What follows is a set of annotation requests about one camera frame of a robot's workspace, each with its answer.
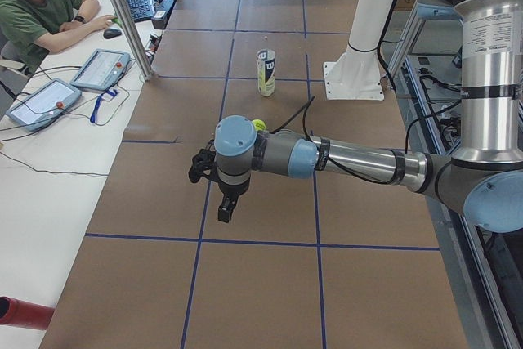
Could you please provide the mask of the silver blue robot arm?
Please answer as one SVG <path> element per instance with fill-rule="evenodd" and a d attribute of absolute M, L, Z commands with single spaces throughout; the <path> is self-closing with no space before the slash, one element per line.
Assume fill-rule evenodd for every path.
<path fill-rule="evenodd" d="M 374 149 L 289 131 L 259 132 L 249 119 L 233 115 L 215 131 L 220 221 L 231 219 L 252 171 L 308 178 L 327 170 L 405 186 L 492 232 L 522 227 L 522 0 L 426 1 L 451 6 L 463 22 L 460 146 L 451 155 Z"/>

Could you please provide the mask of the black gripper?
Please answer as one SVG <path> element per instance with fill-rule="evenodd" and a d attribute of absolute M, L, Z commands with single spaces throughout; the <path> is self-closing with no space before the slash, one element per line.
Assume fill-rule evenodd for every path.
<path fill-rule="evenodd" d="M 250 185 L 250 171 L 231 175 L 217 169 L 219 188 L 224 195 L 217 210 L 217 219 L 229 223 L 238 203 L 239 196 L 244 194 Z"/>

